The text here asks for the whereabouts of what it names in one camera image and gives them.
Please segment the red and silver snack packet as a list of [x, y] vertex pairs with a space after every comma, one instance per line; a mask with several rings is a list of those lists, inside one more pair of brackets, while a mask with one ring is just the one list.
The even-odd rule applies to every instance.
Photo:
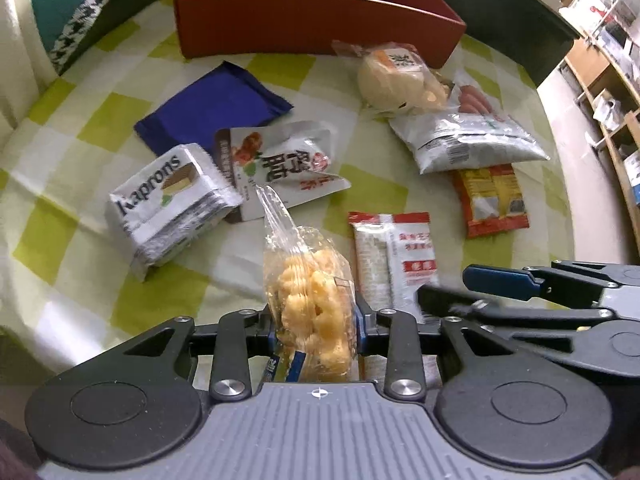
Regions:
[[394, 309], [422, 323], [418, 290], [437, 285], [437, 263], [426, 211], [368, 214], [352, 211], [358, 288], [375, 310]]

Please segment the clear waffle snack bag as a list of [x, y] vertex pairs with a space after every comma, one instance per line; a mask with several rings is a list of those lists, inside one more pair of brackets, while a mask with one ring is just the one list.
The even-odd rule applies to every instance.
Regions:
[[256, 194], [265, 223], [262, 284], [276, 337], [273, 378], [348, 382], [357, 345], [352, 269], [319, 230], [294, 222], [273, 188]]

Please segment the orange red small packet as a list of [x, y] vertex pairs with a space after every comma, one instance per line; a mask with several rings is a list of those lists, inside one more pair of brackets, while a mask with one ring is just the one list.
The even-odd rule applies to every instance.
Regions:
[[467, 238], [529, 228], [523, 193], [511, 165], [456, 170], [451, 177]]

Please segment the silver foil snack bag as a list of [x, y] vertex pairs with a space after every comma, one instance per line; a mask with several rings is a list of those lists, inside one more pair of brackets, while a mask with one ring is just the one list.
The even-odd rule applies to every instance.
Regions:
[[437, 112], [397, 116], [390, 128], [411, 151], [420, 174], [483, 169], [549, 156], [513, 118]]

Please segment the Kaprons wafer packet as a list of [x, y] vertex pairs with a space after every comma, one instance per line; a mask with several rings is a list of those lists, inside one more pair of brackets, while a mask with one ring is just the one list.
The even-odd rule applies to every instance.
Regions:
[[143, 281], [243, 203], [198, 144], [180, 144], [119, 185], [105, 217], [131, 272]]

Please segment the sausage snack packet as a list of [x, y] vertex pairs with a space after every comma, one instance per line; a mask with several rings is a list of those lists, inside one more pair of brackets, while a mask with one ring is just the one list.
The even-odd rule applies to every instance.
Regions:
[[465, 70], [457, 70], [452, 78], [448, 106], [461, 114], [491, 116], [503, 122], [506, 113], [496, 98], [480, 88], [480, 84]]

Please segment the white nut snack packet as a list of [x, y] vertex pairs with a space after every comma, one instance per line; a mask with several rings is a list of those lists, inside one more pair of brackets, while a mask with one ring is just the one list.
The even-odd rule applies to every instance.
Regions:
[[333, 169], [336, 140], [332, 125], [313, 120], [217, 131], [213, 159], [243, 197], [227, 221], [262, 218], [258, 186], [272, 188], [288, 208], [350, 188]]

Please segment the green checkered tablecloth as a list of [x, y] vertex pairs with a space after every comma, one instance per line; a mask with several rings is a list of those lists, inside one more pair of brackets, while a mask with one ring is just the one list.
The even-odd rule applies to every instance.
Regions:
[[[465, 72], [547, 152], [515, 174], [525, 230], [469, 238], [450, 177], [420, 174], [411, 152], [360, 99], [336, 56], [243, 54], [233, 63], [292, 104], [292, 120], [337, 132], [335, 171], [348, 190], [295, 207], [346, 257], [353, 211], [425, 211], [439, 278], [457, 285], [471, 263], [544, 266], [574, 255], [562, 168], [537, 89], [518, 64], [463, 38], [442, 71]], [[1, 323], [54, 370], [74, 366], [176, 315], [201, 324], [262, 305], [260, 221], [221, 223], [146, 281], [131, 273], [107, 227], [108, 196], [152, 152], [134, 124], [217, 67], [180, 53], [170, 0], [110, 32], [58, 78], [1, 147]]]

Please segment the round bun in wrapper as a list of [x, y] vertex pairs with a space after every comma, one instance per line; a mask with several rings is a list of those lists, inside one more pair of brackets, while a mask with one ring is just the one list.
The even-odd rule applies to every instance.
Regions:
[[355, 71], [361, 99], [375, 113], [395, 116], [446, 108], [448, 88], [411, 44], [365, 47], [334, 40], [332, 49]]

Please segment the wooden shelf unit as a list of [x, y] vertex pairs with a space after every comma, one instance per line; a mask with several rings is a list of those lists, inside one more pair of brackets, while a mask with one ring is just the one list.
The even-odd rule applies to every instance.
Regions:
[[639, 219], [639, 0], [575, 0], [565, 16], [580, 32], [564, 63], [577, 80], [631, 219]]

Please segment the dark wooden coffee table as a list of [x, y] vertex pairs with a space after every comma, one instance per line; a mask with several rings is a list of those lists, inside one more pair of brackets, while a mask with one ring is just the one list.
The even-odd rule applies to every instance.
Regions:
[[465, 21], [466, 33], [526, 69], [542, 84], [579, 34], [540, 0], [444, 0]]

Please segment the blue snack packet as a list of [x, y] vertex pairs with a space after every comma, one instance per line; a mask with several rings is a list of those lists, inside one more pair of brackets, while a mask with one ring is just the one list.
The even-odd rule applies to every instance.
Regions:
[[248, 70], [224, 61], [139, 120], [134, 131], [157, 156], [179, 144], [209, 151], [217, 131], [266, 126], [292, 109]]

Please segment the red cardboard box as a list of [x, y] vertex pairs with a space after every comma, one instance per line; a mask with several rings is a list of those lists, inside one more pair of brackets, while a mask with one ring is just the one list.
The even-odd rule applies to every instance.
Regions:
[[335, 41], [399, 42], [441, 68], [466, 29], [444, 0], [174, 0], [174, 10], [186, 58], [330, 54]]

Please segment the white fluffy blanket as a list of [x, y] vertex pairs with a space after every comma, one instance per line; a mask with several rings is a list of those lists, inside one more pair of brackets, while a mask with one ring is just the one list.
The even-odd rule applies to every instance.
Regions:
[[32, 0], [0, 0], [1, 143], [58, 76], [43, 47]]

